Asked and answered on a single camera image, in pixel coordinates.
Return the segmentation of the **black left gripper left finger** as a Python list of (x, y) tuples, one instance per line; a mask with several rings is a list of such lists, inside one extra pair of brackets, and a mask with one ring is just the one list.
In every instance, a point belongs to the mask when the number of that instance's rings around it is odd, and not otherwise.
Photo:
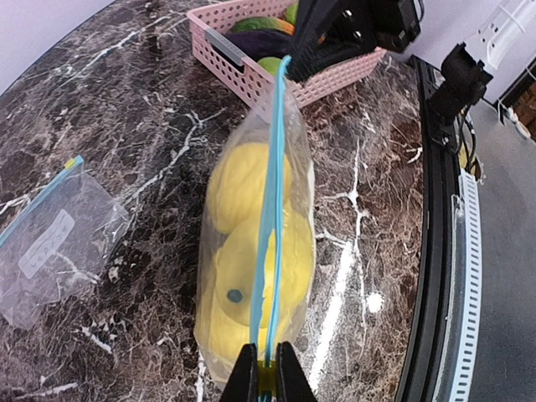
[(258, 401), (258, 353), (254, 343), (245, 344), (224, 387), (220, 402)]

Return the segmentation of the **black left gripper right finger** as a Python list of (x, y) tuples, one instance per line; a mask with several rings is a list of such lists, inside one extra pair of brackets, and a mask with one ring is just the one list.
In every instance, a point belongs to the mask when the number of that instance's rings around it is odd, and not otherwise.
[(289, 342), (279, 343), (276, 349), (276, 400), (280, 402), (317, 402)]

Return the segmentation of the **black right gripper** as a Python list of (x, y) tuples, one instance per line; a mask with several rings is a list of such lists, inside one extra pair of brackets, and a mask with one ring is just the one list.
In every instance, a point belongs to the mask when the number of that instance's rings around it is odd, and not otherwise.
[[(329, 29), (330, 37), (319, 43)], [(419, 35), (414, 1), (300, 0), (286, 77), (305, 82), (377, 48), (403, 53)]]

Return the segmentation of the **large clear zip bag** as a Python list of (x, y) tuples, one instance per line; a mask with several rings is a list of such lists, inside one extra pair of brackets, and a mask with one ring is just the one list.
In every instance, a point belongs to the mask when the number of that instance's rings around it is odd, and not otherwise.
[[(281, 60), (273, 86), (230, 134), (217, 161), (243, 143), (269, 145), (259, 234), (221, 234), (204, 204), (198, 259), (196, 316), (200, 297), (212, 291), (225, 314), (249, 326), (249, 343), (264, 363), (301, 331), (315, 270), (314, 169), (302, 114), (288, 88), (289, 61)], [(223, 388), (234, 365), (198, 348)]]

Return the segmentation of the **yellow toy lemon back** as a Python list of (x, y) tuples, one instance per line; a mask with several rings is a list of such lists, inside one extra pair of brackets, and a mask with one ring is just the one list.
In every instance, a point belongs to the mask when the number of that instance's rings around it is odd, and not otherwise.
[(209, 222), (223, 235), (258, 235), (270, 147), (247, 142), (228, 150), (209, 177)]

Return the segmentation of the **small clear zip bag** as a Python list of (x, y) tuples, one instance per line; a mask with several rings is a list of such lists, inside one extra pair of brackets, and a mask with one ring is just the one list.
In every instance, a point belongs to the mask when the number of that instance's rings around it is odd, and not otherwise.
[(84, 168), (80, 156), (1, 234), (1, 314), (30, 329), (42, 309), (96, 283), (125, 234), (127, 211)]

